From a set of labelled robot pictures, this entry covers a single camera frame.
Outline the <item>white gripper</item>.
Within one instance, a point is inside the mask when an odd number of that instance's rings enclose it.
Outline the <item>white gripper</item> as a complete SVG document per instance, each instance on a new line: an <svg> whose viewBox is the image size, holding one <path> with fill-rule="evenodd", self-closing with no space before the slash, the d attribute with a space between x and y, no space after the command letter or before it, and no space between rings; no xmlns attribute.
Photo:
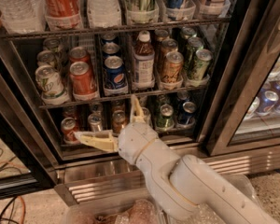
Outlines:
<svg viewBox="0 0 280 224"><path fill-rule="evenodd" d="M104 152L117 152L119 149L119 155L129 164L135 165L143 148L157 139L158 134L145 123L143 109L134 94L131 95L130 122L119 134L119 146L118 138L110 130L74 132L74 135L81 144Z"/></svg>

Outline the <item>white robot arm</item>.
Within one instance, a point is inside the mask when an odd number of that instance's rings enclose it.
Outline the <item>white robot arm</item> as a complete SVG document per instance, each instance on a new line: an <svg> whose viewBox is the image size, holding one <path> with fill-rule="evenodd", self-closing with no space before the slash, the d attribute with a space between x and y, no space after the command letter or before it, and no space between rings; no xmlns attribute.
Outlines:
<svg viewBox="0 0 280 224"><path fill-rule="evenodd" d="M76 139L103 151L117 151L136 166L144 175L150 195L175 219L189 218L205 203L227 224L279 224L207 163L193 155L181 157L171 150L145 122L134 95L131 105L130 123L118 137L76 132Z"/></svg>

